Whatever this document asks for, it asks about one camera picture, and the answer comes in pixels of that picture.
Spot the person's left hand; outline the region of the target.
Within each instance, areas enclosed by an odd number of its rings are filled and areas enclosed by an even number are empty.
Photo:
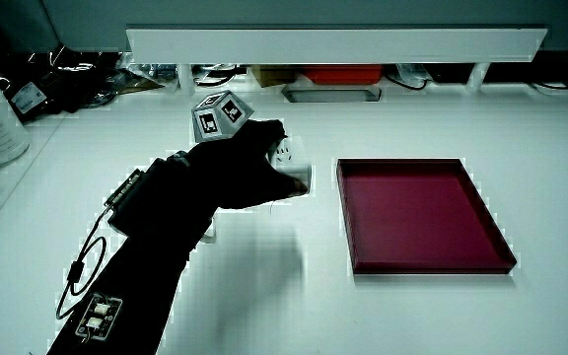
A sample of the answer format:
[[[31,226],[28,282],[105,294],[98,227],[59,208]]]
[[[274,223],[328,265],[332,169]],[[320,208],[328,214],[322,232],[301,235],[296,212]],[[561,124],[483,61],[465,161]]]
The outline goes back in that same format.
[[[243,209],[310,192],[303,144],[279,119],[255,120],[231,91],[205,96],[191,110],[195,146],[186,160],[199,192],[224,209]]]

